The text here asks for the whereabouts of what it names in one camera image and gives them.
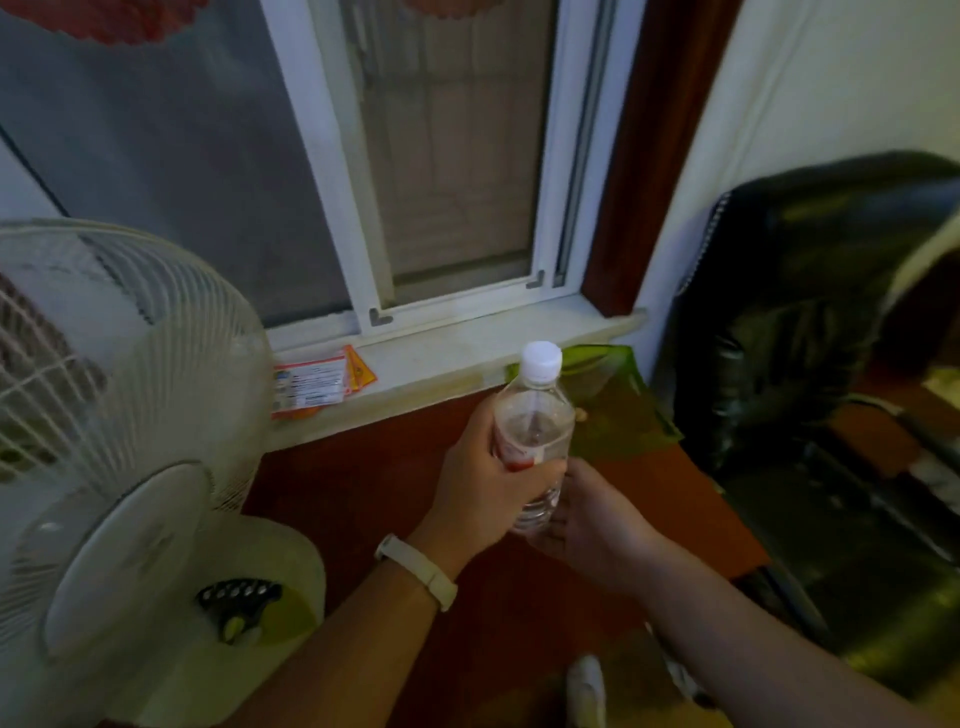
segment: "chair backrest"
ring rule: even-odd
[[[894,273],[958,204],[960,165],[920,152],[733,190],[680,301],[674,415],[694,462],[716,473],[821,425],[869,354]]]

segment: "white wall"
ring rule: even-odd
[[[637,297],[643,375],[721,192],[896,148],[960,160],[960,2],[745,0]]]

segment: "hand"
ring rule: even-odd
[[[603,475],[570,458],[560,503],[530,543],[602,587],[635,594],[644,557],[668,542]]]
[[[433,506],[408,539],[455,578],[467,562],[502,539],[524,505],[560,484],[565,460],[509,473],[492,455],[493,400],[473,412],[446,453]]]

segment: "red decoration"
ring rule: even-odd
[[[503,0],[403,0],[403,4],[424,15],[459,20],[488,11]]]
[[[106,45],[157,43],[209,0],[0,0],[0,9],[54,33]]]

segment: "window sill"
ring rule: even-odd
[[[646,313],[603,318],[579,294],[531,303],[356,349],[376,373],[340,404],[303,420],[274,423],[267,450],[292,448],[378,420],[504,383],[504,368],[523,345],[546,339],[561,346],[599,344],[640,328]]]

